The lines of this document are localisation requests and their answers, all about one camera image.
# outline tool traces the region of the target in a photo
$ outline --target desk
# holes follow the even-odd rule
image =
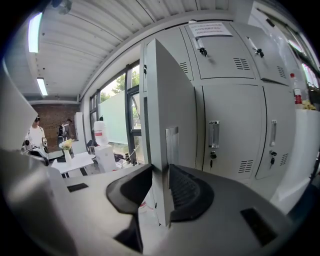
[[[88,152],[75,154],[71,160],[71,164],[66,162],[58,162],[57,159],[55,159],[51,167],[58,169],[63,178],[69,178],[68,172],[76,169],[80,169],[82,175],[87,176],[88,174],[84,167],[93,164],[94,162],[92,159],[95,157],[95,155],[88,154]]]

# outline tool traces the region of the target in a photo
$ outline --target vase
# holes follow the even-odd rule
[[[69,153],[69,150],[64,150],[64,158],[65,158],[65,162],[68,164],[68,165],[71,165],[71,161],[72,161],[72,158],[71,158],[71,155]]]

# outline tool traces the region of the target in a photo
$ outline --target printed notice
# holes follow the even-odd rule
[[[189,25],[193,35],[197,37],[208,36],[232,36],[229,30],[221,22],[216,23],[193,23]]]

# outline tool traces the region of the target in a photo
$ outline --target brick wall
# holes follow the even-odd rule
[[[75,138],[75,114],[80,111],[79,105],[40,104],[33,105],[32,107],[40,117],[39,125],[44,129],[45,138],[48,141],[49,152],[60,150],[57,145],[58,128],[67,118],[72,120],[70,128]]]

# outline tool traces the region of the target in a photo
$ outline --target white bottle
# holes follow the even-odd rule
[[[107,126],[103,121],[95,121],[93,125],[95,141],[99,146],[108,145]]]
[[[300,89],[299,80],[294,73],[290,74],[291,80],[293,81],[293,94],[294,94],[294,103],[295,109],[303,110],[304,106],[302,105],[302,93]]]

